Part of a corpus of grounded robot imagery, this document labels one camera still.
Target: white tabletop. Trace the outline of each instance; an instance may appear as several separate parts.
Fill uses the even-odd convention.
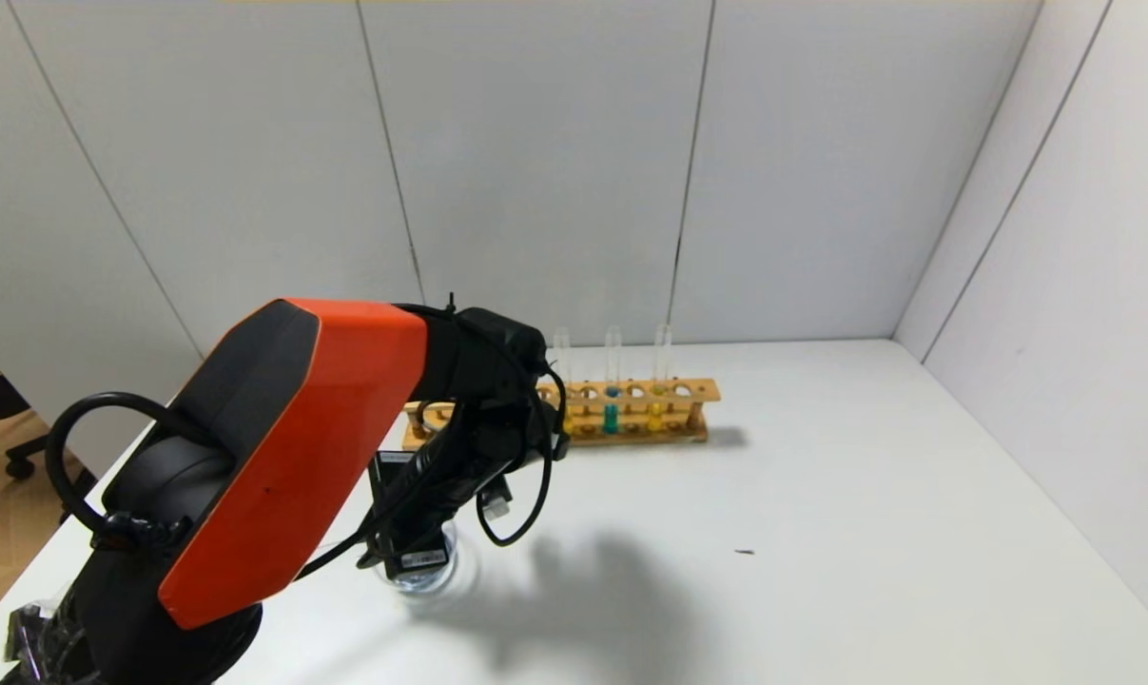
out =
[[[269,599],[222,682],[1148,684],[1148,612],[902,348],[681,347],[676,364],[721,387],[707,445],[571,451],[507,550],[463,512],[476,590],[444,606],[410,610],[349,554]],[[501,530],[538,470],[512,476]],[[53,537],[0,602],[0,645],[87,551],[77,523]]]

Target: wall panel seam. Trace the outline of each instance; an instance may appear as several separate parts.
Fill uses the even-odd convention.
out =
[[[921,290],[921,286],[924,285],[924,278],[929,273],[929,265],[933,264],[933,258],[938,256],[938,250],[941,248],[941,243],[945,240],[946,231],[951,229],[951,221],[955,211],[957,210],[957,204],[962,201],[962,195],[967,192],[967,184],[970,182],[970,176],[975,171],[975,165],[979,163],[979,157],[984,151],[985,145],[987,145],[987,138],[992,133],[992,126],[995,124],[995,117],[999,116],[1001,109],[1004,106],[1004,99],[1009,94],[1009,86],[1013,86],[1013,78],[1017,75],[1018,67],[1022,65],[1022,57],[1025,56],[1026,45],[1030,45],[1030,37],[1034,34],[1034,28],[1039,25],[1039,17],[1042,16],[1042,3],[1045,0],[1039,0],[1039,3],[1034,6],[1034,18],[1030,22],[1029,31],[1026,31],[1025,38],[1022,40],[1022,47],[1017,49],[1017,57],[1013,61],[1013,70],[1009,72],[1009,77],[1004,80],[1004,87],[1001,89],[1000,99],[995,101],[995,108],[992,109],[992,116],[987,119],[987,126],[984,129],[984,135],[979,140],[979,146],[975,148],[975,154],[970,159],[970,165],[967,168],[967,174],[963,176],[961,186],[957,186],[957,192],[953,203],[951,204],[951,212],[946,213],[946,220],[941,225],[941,231],[938,231],[938,239],[933,242],[933,250],[929,251],[929,259],[924,262],[924,268],[921,270],[921,278],[916,281],[916,287],[913,288],[913,295],[907,299],[907,304],[903,304],[903,313],[899,316],[899,320],[895,322],[895,329],[891,330],[890,338],[894,340],[897,332],[899,332],[899,326],[903,326],[903,318],[907,316],[907,311],[913,308],[913,299],[916,298],[917,291]]]
[[[1001,229],[1004,228],[1004,220],[1009,218],[1009,213],[1013,211],[1014,204],[1017,203],[1018,196],[1022,195],[1022,189],[1025,187],[1026,180],[1030,174],[1034,172],[1034,165],[1039,162],[1039,156],[1042,155],[1044,148],[1046,148],[1047,140],[1050,138],[1052,132],[1056,129],[1056,123],[1060,120],[1060,114],[1064,111],[1068,100],[1073,94],[1073,87],[1077,86],[1077,80],[1081,76],[1083,70],[1085,70],[1085,62],[1089,59],[1089,52],[1094,50],[1094,44],[1099,39],[1099,34],[1102,31],[1102,25],[1106,23],[1107,14],[1110,11],[1110,5],[1114,0],[1107,0],[1104,8],[1102,8],[1102,14],[1099,17],[1099,22],[1094,26],[1094,34],[1089,36],[1089,41],[1085,45],[1085,53],[1081,53],[1081,59],[1077,63],[1077,70],[1073,71],[1073,78],[1068,83],[1068,87],[1064,91],[1064,96],[1061,98],[1060,104],[1056,106],[1056,112],[1052,115],[1050,123],[1047,125],[1047,131],[1044,131],[1042,139],[1039,141],[1039,147],[1034,150],[1034,156],[1030,157],[1030,164],[1026,164],[1026,170],[1022,173],[1021,181],[1017,182],[1017,189],[1013,192],[1013,197],[1009,197],[1009,203],[1004,207],[1004,212],[1001,215],[1001,220],[995,223],[995,231],[988,236],[986,246],[984,246],[984,251],[979,254],[979,259],[975,260],[975,266],[970,270],[967,275],[965,282],[963,282],[962,290],[957,291],[957,298],[953,301],[951,305],[951,312],[946,313],[946,318],[941,321],[938,333],[933,336],[933,342],[929,344],[928,351],[924,352],[924,359],[921,359],[921,364],[928,364],[930,355],[933,355],[933,350],[938,347],[938,341],[941,340],[941,334],[945,333],[946,327],[951,325],[951,319],[957,310],[957,304],[962,302],[967,295],[967,290],[975,281],[975,274],[979,273],[979,268],[984,264],[984,259],[987,257],[987,252],[992,249],[995,243],[996,235],[1001,234]]]
[[[396,182],[396,199],[401,204],[401,218],[404,220],[404,236],[409,241],[409,255],[413,257],[413,273],[418,279],[418,293],[421,295],[421,304],[428,304],[425,297],[425,285],[421,282],[421,262],[418,260],[418,250],[413,246],[413,229],[409,226],[409,209],[404,204],[404,187],[401,187],[401,173],[396,169],[396,153],[391,148],[391,134],[387,130],[387,112],[383,109],[383,95],[379,91],[379,75],[374,72],[374,55],[370,50],[370,36],[366,33],[366,16],[362,11],[362,0],[357,0],[355,8],[358,11],[358,28],[362,31],[362,45],[366,50],[366,65],[370,68],[370,84],[374,88],[374,106],[379,109],[379,123],[383,126],[383,142],[387,145],[387,159],[391,162],[391,179]]]
[[[700,109],[705,101],[705,78],[708,75],[708,48],[713,45],[713,17],[718,14],[718,0],[708,5],[708,26],[705,26],[705,55],[700,60],[700,84],[696,89],[696,114],[691,120],[691,143],[688,147],[688,173],[683,180],[683,204],[680,209],[680,233],[674,239],[674,264],[670,265],[670,293],[666,303],[666,324],[670,325],[674,311],[674,285],[680,277],[680,251],[683,248],[683,226],[688,221],[688,196],[691,195],[691,168],[696,162],[696,135],[700,133]]]
[[[104,182],[103,177],[100,176],[100,169],[96,168],[95,161],[92,161],[92,156],[87,153],[86,145],[83,143],[83,135],[79,135],[79,131],[75,129],[75,122],[70,120],[70,114],[65,111],[65,104],[62,103],[61,96],[57,94],[56,87],[53,87],[53,81],[48,78],[48,72],[45,70],[45,64],[41,63],[40,55],[37,53],[37,48],[33,47],[33,41],[29,36],[29,31],[25,30],[25,23],[21,21],[20,14],[16,13],[16,6],[11,3],[11,0],[7,0],[8,11],[11,13],[11,18],[16,22],[16,28],[20,31],[20,36],[29,48],[29,53],[33,59],[33,64],[37,64],[37,70],[40,73],[41,80],[45,83],[45,87],[48,89],[48,94],[53,98],[53,103],[57,106],[57,111],[62,115],[62,120],[65,122],[65,129],[70,131],[70,135],[75,139],[75,145],[77,145],[79,153],[83,153],[83,158],[87,163],[87,169],[92,170],[92,177],[96,179],[100,186],[100,192],[103,192],[104,200],[108,200],[108,207],[113,209],[114,215],[117,217],[117,221],[121,223],[122,229],[125,231],[125,235],[133,243],[134,250],[138,252],[142,264],[147,266],[147,272],[152,274],[152,281],[155,281],[155,287],[160,290],[160,294],[164,296],[164,301],[169,304],[169,309],[172,310],[172,316],[180,326],[180,329],[186,334],[186,338],[189,340],[189,344],[194,348],[196,352],[196,358],[203,357],[201,347],[196,344],[196,338],[192,335],[189,326],[180,317],[180,312],[177,309],[177,304],[173,303],[172,298],[169,297],[169,291],[164,287],[164,282],[160,280],[160,275],[155,273],[155,268],[152,267],[150,259],[147,259],[147,252],[142,251],[142,246],[139,246],[138,239],[134,239],[134,232],[130,228],[130,223],[125,220],[125,215],[122,215],[121,208],[117,207],[117,201],[114,200],[114,195],[108,189],[108,184]]]

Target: chair wheel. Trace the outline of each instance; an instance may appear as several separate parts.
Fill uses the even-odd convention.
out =
[[[37,465],[29,462],[29,460],[15,460],[8,462],[8,468],[5,470],[8,476],[16,478],[16,481],[29,481],[33,476],[33,472],[37,470]]]

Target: wooden test tube rack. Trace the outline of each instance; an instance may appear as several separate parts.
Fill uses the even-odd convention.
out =
[[[629,379],[620,384],[615,398],[607,396],[607,383],[603,381],[569,382],[566,384],[568,420],[565,429],[569,434],[569,445],[652,445],[653,443],[704,443],[708,429],[701,411],[705,403],[718,403],[721,394],[712,377],[673,377],[666,381],[664,392],[657,392],[653,381]],[[540,399],[552,406],[560,404],[557,387],[535,387]],[[604,407],[618,407],[618,431],[604,433]],[[427,404],[425,417],[418,412],[419,403],[409,403],[404,412],[409,417],[409,430],[404,433],[401,447],[417,450],[426,439],[447,425],[451,417],[449,403]]]

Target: test tube with blue liquid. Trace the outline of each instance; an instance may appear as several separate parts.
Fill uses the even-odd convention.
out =
[[[607,374],[604,376],[607,386],[608,398],[620,396],[620,365],[625,352],[625,338],[620,334],[620,326],[607,328],[607,340],[604,343],[604,351],[607,352]],[[603,407],[603,431],[613,435],[620,431],[620,407],[616,404],[607,404]]]

